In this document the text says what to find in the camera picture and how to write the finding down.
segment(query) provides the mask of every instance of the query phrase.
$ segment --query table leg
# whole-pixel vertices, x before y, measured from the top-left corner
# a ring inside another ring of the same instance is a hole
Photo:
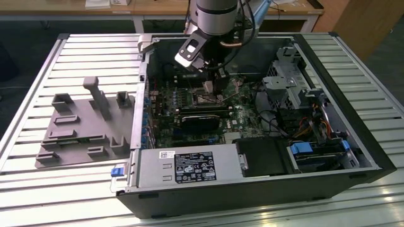
[[[136,33],[144,33],[142,16],[133,16],[132,20],[133,20]]]
[[[308,19],[302,24],[300,32],[305,32],[305,33],[312,32],[312,30],[314,28],[314,25],[316,25],[316,22],[317,22],[317,19],[318,19],[318,15],[308,16]]]

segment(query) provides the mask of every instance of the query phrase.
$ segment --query power supply label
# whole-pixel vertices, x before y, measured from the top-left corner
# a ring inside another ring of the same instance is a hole
[[[214,181],[216,170],[212,152],[174,155],[176,182]]]

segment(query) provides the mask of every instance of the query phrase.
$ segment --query blue plastic tab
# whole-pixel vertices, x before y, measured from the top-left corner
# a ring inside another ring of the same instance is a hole
[[[309,145],[308,142],[294,143],[290,146],[290,150],[292,150],[293,155],[297,154],[297,153],[300,154],[300,153],[310,153],[310,152],[313,152],[313,149],[310,148],[310,145]]]
[[[349,144],[348,144],[348,141],[346,140],[342,140],[342,147],[344,147],[344,149],[345,150],[349,150],[350,149],[350,147],[349,147]]]
[[[124,167],[113,168],[110,170],[110,176],[112,177],[124,176]]]

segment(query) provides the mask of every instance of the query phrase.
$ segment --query wooden cabinet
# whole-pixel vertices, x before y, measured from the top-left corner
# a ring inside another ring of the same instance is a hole
[[[364,61],[404,14],[404,0],[318,0],[313,32],[334,31]]]

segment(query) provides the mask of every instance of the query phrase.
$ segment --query metal slotted table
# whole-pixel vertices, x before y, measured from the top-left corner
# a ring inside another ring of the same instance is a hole
[[[0,226],[377,226],[404,220],[404,111],[338,37],[304,34],[397,171],[329,200],[140,220],[110,192],[110,169],[125,160],[34,168],[54,93],[89,98],[84,76],[106,96],[136,95],[137,34],[60,37],[0,142]],[[320,86],[309,69],[316,86]]]

